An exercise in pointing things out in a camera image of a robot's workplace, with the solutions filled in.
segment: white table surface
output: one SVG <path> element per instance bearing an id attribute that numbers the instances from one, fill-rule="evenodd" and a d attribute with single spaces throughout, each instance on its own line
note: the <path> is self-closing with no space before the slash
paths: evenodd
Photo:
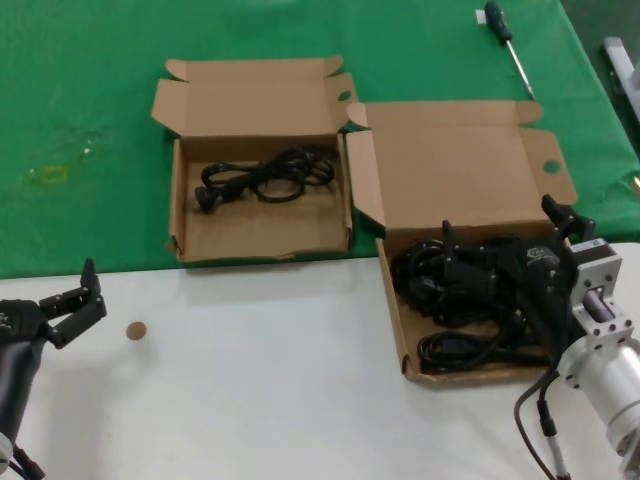
<path id="1" fill-rule="evenodd" d="M 618 301 L 640 318 L 640 245 L 617 249 Z M 1 281 L 0 297 L 77 282 Z M 48 479 L 543 478 L 512 417 L 525 383 L 432 389 L 400 374 L 376 259 L 101 282 L 108 317 L 46 348 L 20 432 Z M 148 326 L 138 342 L 134 321 Z M 556 382 L 549 401 L 573 478 L 617 478 L 582 393 Z M 533 402 L 524 414 L 548 459 Z"/>

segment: small round object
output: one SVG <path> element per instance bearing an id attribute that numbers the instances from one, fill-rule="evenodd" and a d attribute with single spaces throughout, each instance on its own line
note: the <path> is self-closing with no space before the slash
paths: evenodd
<path id="1" fill-rule="evenodd" d="M 133 322 L 127 327 L 129 340 L 140 340 L 147 334 L 147 326 L 142 322 Z"/>

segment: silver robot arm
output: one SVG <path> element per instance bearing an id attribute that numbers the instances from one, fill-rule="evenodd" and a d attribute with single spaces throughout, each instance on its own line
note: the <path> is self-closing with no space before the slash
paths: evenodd
<path id="1" fill-rule="evenodd" d="M 640 342 L 635 319 L 613 292 L 622 258 L 602 239 L 571 247 L 578 276 L 571 307 L 585 335 L 561 357 L 558 372 L 584 392 L 607 427 L 607 439 L 622 457 L 620 472 L 640 479 Z"/>

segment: screwdriver shaft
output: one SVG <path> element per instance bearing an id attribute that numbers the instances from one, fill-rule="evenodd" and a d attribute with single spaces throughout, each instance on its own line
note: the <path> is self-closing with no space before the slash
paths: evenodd
<path id="1" fill-rule="evenodd" d="M 510 40 L 507 40 L 507 47 L 509 47 L 509 51 L 511 52 L 511 57 L 513 58 L 513 61 L 516 63 L 516 67 L 518 67 L 518 71 L 520 72 L 522 81 L 524 81 L 524 85 L 527 87 L 527 91 L 531 96 L 531 100 L 535 100 L 535 97 L 533 96 L 533 88 L 531 88 L 531 84 L 529 83 L 527 74 L 524 73 L 524 68 L 522 68 L 522 65 L 520 64 L 520 60 L 518 60 L 518 55 L 516 55 L 516 51 L 513 49 L 513 45 L 511 45 Z"/>

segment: open cardboard box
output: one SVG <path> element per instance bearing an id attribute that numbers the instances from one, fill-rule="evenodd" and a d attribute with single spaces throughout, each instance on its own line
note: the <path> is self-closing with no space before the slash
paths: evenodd
<path id="1" fill-rule="evenodd" d="M 345 252 L 351 197 L 342 135 L 346 107 L 357 101 L 341 57 L 300 60 L 169 60 L 177 80 L 158 83 L 152 116 L 177 133 L 171 187 L 171 246 L 179 260 L 285 258 Z M 194 189 L 215 162 L 256 163 L 305 145 L 339 152 L 336 180 L 307 187 L 288 203 L 245 195 L 213 212 L 199 211 Z"/>
<path id="2" fill-rule="evenodd" d="M 423 374 L 418 341 L 442 331 L 394 291 L 389 262 L 418 241 L 441 238 L 449 220 L 463 241 L 503 234 L 538 236 L 550 223 L 542 195 L 572 204 L 576 192 L 556 137 L 523 127 L 542 117 L 533 102 L 353 103 L 347 135 L 356 208 L 385 228 L 378 253 L 402 372 L 429 382 L 498 381 L 538 369 L 486 365 Z M 487 326 L 476 329 L 486 333 Z"/>

